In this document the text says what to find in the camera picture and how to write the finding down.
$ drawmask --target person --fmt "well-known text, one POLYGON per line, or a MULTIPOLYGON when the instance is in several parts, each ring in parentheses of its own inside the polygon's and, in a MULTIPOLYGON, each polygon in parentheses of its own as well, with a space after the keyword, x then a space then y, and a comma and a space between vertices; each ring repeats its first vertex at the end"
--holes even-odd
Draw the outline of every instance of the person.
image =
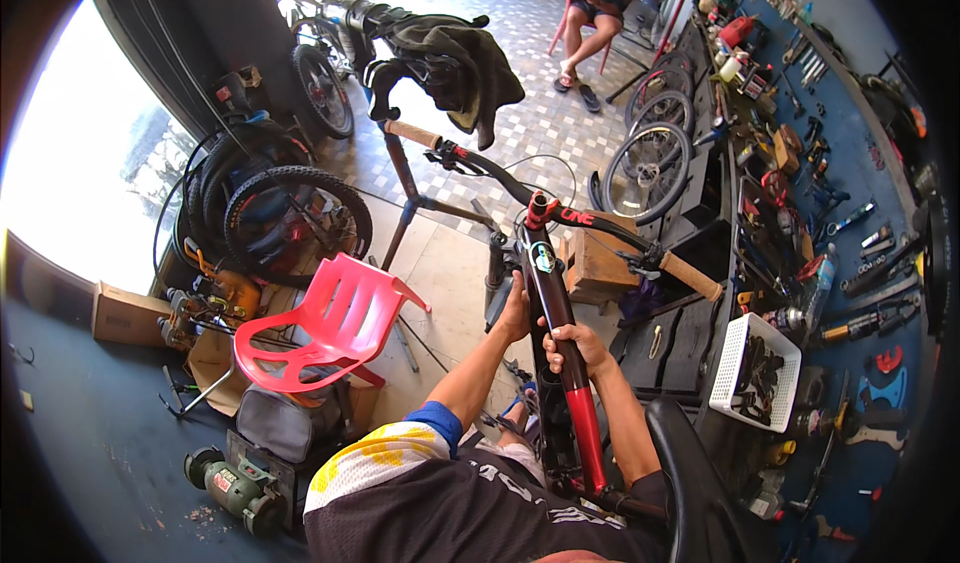
MULTIPOLYGON (((623 29, 623 12, 631 0, 570 0, 566 11, 566 27, 563 29, 563 49, 566 58, 559 62, 559 75, 554 80, 554 88, 565 93, 577 81, 577 65, 588 57, 599 53, 623 29), (596 32, 587 37, 581 36, 582 27, 593 24, 596 32)), ((600 110, 599 101, 589 86, 582 84, 580 89, 587 110, 600 110)))
MULTIPOLYGON (((315 561, 659 561, 665 532, 627 526, 545 489, 544 470, 519 435, 475 446, 463 428, 480 410, 507 347, 529 331, 520 272, 499 320, 403 421, 379 427, 330 458, 310 482, 303 524, 315 561)), ((546 325, 541 317, 540 326, 546 325)), ((616 465, 630 494, 666 507, 666 483, 643 416, 613 356, 579 323, 546 332, 576 341, 606 410, 616 465)), ((525 425, 523 402, 505 416, 525 425)))

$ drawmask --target handlebar grip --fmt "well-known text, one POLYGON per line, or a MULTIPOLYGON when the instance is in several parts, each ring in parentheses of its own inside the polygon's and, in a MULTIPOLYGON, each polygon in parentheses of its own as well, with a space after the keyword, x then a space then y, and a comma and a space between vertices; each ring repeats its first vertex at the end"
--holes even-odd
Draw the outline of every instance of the handlebar grip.
POLYGON ((409 123, 404 123, 403 121, 393 121, 392 119, 387 119, 383 124, 383 130, 389 132, 390 134, 395 134, 396 136, 402 136, 409 140, 414 141, 424 145, 427 149, 436 150, 440 146, 440 142, 443 141, 444 137, 440 134, 432 134, 426 130, 422 130, 419 127, 410 125, 409 123))
POLYGON ((674 255, 670 251, 663 253, 663 259, 660 261, 660 269, 666 271, 679 281, 689 286, 694 291, 701 293, 706 300, 713 303, 723 294, 723 286, 714 280, 711 280, 696 267, 686 262, 682 258, 674 255))

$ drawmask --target gray bag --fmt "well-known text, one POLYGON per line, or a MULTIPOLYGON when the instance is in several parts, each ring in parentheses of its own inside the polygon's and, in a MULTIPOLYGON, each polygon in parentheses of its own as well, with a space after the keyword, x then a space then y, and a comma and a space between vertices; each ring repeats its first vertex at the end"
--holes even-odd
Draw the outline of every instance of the gray bag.
MULTIPOLYGON (((334 371, 323 369, 320 375, 334 371)), ((348 385, 343 379, 299 396, 319 406, 304 406, 285 394, 252 383, 240 398, 237 432, 283 461, 304 462, 317 440, 340 428, 341 418, 349 425, 352 415, 348 385)))

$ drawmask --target towel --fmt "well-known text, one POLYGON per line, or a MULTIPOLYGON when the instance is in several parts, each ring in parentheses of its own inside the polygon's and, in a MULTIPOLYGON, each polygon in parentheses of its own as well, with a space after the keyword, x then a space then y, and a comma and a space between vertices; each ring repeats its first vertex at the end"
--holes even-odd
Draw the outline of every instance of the towel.
MULTIPOLYGON (((457 129, 466 134, 477 131, 480 150, 494 143, 498 108, 523 101, 526 96, 494 36, 479 28, 486 24, 486 17, 477 17, 471 23, 450 15, 418 15, 393 23, 383 34, 394 54, 401 49, 424 53, 427 65, 442 63, 444 57, 459 64, 461 80, 465 81, 451 82, 454 76, 445 75, 430 81, 416 77, 416 73, 414 79, 433 97, 437 108, 447 112, 457 129)), ((398 58, 408 68, 420 68, 402 55, 398 58)))

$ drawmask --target white plastic basket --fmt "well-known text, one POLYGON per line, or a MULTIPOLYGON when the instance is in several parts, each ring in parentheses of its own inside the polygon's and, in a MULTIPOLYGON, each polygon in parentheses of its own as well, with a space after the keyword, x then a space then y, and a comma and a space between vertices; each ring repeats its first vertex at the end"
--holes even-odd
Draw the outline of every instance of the white plastic basket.
POLYGON ((793 399, 797 394, 800 359, 800 349, 785 335, 763 321, 759 315, 747 313, 739 319, 734 319, 726 324, 726 338, 724 338, 723 353, 720 354, 720 366, 717 368, 713 390, 710 392, 710 408, 745 424, 783 434, 790 422, 790 410, 793 409, 793 399), (748 336, 762 338, 767 349, 783 357, 783 366, 776 370, 776 388, 772 403, 773 410, 770 412, 770 425, 763 425, 759 421, 745 417, 736 412, 732 406, 748 336))

